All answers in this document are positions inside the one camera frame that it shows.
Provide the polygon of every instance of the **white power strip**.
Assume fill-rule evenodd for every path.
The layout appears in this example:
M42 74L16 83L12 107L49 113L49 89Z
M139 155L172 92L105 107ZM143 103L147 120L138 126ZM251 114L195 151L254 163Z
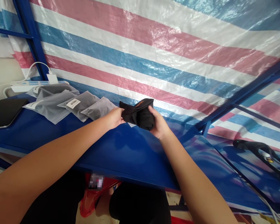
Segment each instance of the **white power strip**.
M58 83L67 83L66 81L58 81ZM31 88L35 86L45 86L49 85L49 81L22 81L11 84L11 88L14 92L28 92Z

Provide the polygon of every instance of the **blue shelf surface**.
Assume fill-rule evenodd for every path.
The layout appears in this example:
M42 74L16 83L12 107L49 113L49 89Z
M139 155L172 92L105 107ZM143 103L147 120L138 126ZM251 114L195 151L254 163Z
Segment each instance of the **blue shelf surface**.
M277 174L251 151L235 148L232 140L212 135L208 135L207 140L268 200L273 209L280 213L280 179ZM276 162L273 165L280 169Z
M20 94L29 102L35 98ZM73 114L54 125L42 115L23 109L14 123L0 129L0 152L25 154L88 123ZM212 181L230 206L250 212L269 212L265 204L193 126L167 120L186 151ZM179 185L158 139L149 131L121 124L108 131L76 162L74 168L137 184L179 190Z

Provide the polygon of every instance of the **striped tarpaulin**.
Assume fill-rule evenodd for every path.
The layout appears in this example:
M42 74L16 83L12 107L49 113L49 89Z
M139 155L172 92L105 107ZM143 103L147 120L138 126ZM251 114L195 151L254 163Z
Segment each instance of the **striped tarpaulin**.
M114 102L154 98L163 116L188 124L280 60L280 0L31 0L31 7L60 79ZM0 27L21 31L10 0L0 1ZM33 62L26 41L9 38L26 72ZM277 92L255 95L248 107L277 121L280 83L270 88ZM265 109L272 105L278 111ZM227 116L210 132L273 139L280 150L279 130L241 113Z

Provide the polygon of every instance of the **hand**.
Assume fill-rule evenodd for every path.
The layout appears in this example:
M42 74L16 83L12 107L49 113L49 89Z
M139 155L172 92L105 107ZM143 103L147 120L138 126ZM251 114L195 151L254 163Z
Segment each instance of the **hand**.
M166 121L162 117L162 115L159 114L155 109L152 108L152 106L148 106L149 111L153 114L155 117L155 126L150 131L156 138L161 140L164 138L168 133L171 132L170 128L168 127Z
M118 125L125 123L121 117L123 111L124 109L116 107L105 116L105 118L108 119L108 126L110 129L116 128Z

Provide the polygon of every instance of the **black tablet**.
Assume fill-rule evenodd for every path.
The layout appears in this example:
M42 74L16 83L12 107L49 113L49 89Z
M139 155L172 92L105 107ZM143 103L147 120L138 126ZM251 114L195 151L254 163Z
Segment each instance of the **black tablet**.
M0 128L9 127L26 103L26 99L0 100Z

